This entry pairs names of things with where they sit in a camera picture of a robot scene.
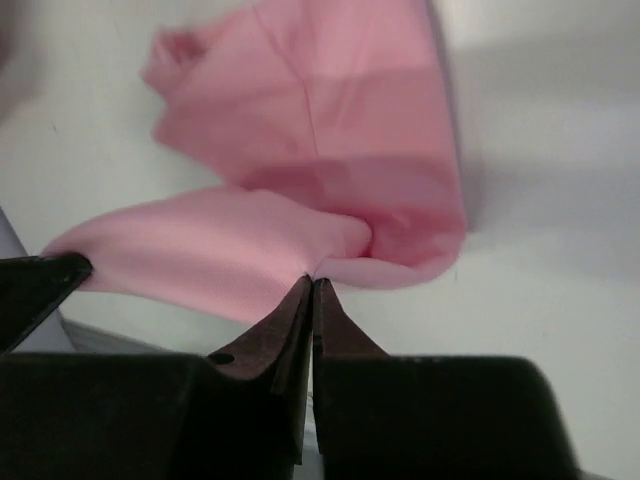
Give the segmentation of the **pink t-shirt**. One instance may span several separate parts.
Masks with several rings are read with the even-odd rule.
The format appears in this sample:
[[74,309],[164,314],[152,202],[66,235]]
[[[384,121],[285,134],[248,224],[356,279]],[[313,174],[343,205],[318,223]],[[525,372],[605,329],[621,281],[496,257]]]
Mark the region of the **pink t-shirt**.
[[143,77],[156,140],[214,187],[53,240],[91,291],[253,324],[302,276],[392,289],[435,279],[466,233],[445,75],[422,1],[261,1],[159,32]]

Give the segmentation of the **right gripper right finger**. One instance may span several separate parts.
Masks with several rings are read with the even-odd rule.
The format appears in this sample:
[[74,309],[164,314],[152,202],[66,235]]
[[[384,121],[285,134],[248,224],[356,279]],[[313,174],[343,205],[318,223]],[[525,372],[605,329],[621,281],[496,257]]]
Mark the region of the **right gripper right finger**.
[[347,315],[328,279],[320,279],[313,284],[312,326],[315,358],[388,356]]

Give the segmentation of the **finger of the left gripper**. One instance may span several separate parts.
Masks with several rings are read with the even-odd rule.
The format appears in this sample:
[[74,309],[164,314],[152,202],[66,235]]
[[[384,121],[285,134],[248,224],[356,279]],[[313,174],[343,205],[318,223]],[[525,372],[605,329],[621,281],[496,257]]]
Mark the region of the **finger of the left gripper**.
[[1,354],[27,338],[92,274],[78,253],[1,260]]

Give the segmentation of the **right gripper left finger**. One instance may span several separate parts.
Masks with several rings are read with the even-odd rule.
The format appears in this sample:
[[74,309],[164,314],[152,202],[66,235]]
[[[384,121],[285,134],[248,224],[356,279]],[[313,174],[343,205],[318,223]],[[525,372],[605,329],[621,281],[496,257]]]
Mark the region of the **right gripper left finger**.
[[209,355],[231,432],[277,448],[291,465],[301,462],[303,450],[312,287],[310,277],[301,277],[271,313]]

